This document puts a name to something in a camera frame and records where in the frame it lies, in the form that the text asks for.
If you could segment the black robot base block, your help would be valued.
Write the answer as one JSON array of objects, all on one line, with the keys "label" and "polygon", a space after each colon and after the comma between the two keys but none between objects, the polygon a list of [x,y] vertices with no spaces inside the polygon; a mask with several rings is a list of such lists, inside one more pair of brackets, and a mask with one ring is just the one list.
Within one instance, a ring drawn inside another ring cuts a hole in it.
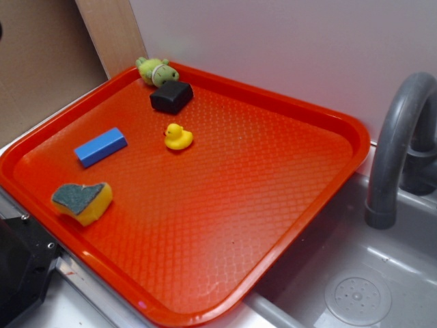
[{"label": "black robot base block", "polygon": [[1,326],[41,306],[59,257],[55,238],[32,216],[1,220]]}]

